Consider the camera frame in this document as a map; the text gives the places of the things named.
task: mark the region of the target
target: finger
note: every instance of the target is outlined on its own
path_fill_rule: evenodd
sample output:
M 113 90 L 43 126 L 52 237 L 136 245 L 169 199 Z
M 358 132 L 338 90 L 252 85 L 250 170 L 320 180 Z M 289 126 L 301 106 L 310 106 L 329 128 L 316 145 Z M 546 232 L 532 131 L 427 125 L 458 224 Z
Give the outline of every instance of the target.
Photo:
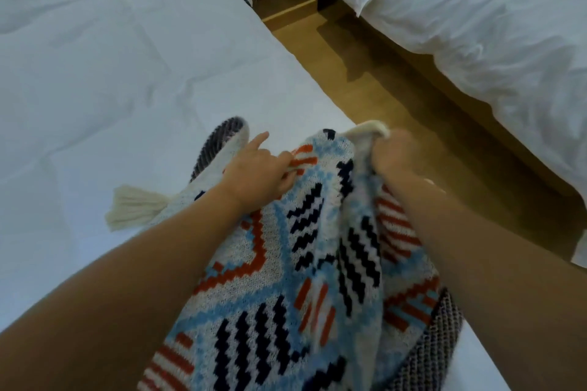
M 269 132 L 256 135 L 251 142 L 245 146 L 245 150 L 258 150 L 260 145 L 269 137 Z
M 292 159 L 294 158 L 294 156 L 291 154 L 291 152 L 285 151 L 285 152 L 281 152 L 279 154 L 279 156 L 277 157 L 277 167 L 281 172 L 285 172 L 286 169 L 290 166 L 290 162 L 292 161 Z
M 296 171 L 293 170 L 288 173 L 287 177 L 285 177 L 284 180 L 281 180 L 281 182 L 279 183 L 279 187 L 277 188 L 277 191 L 280 196 L 284 193 L 289 192 L 290 188 L 292 188 L 295 184 L 296 177 Z

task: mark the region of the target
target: knitted blanket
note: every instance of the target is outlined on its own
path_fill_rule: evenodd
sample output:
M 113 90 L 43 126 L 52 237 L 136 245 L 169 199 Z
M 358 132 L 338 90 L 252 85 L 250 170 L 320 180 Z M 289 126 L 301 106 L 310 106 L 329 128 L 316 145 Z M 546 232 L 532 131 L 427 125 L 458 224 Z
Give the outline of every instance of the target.
M 248 140 L 240 118 L 219 126 L 150 225 L 216 185 Z M 371 140 L 301 143 L 295 186 L 220 246 L 138 389 L 440 389 L 462 317 L 373 173 Z

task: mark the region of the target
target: bed frame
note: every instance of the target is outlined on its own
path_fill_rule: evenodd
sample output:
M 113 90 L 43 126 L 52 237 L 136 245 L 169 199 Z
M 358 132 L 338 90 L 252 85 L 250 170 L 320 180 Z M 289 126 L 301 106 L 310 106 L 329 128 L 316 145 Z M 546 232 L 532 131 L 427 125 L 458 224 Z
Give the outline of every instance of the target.
M 489 104 L 472 98 L 460 91 L 447 79 L 435 66 L 433 57 L 428 54 L 415 54 L 397 45 L 391 39 L 375 30 L 371 25 L 361 18 L 363 23 L 376 32 L 383 41 L 392 47 L 405 61 L 414 67 L 419 73 L 432 83 L 437 89 L 443 92 L 451 101 L 459 106 L 473 120 L 478 122 L 485 130 L 500 141 L 515 156 L 536 173 L 549 187 L 552 187 L 563 196 L 578 195 L 577 191 L 563 181 L 538 158 L 536 158 L 520 141 L 518 141 L 503 125 L 501 125 L 491 111 Z

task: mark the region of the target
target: white bedsheet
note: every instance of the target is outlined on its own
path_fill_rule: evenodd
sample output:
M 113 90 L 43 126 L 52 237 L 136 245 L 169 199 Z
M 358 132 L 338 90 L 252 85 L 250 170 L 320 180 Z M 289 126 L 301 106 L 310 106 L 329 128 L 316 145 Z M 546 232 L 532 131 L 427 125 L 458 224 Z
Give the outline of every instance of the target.
M 461 91 L 587 200 L 587 0 L 344 0 Z
M 0 9 L 0 330 L 136 232 L 106 227 L 114 187 L 178 192 L 227 117 L 270 130 L 275 152 L 354 125 L 242 0 Z M 447 389 L 471 389 L 470 371 L 499 378 L 468 329 Z

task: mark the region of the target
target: wooden floor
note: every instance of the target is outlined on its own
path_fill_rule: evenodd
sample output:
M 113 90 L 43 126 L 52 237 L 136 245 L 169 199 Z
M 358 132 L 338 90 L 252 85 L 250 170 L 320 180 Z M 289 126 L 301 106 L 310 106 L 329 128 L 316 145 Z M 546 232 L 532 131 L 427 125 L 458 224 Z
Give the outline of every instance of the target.
M 427 177 L 481 215 L 570 260 L 587 227 L 581 198 L 546 187 L 352 13 L 333 7 L 274 34 L 351 120 L 379 119 L 412 131 Z

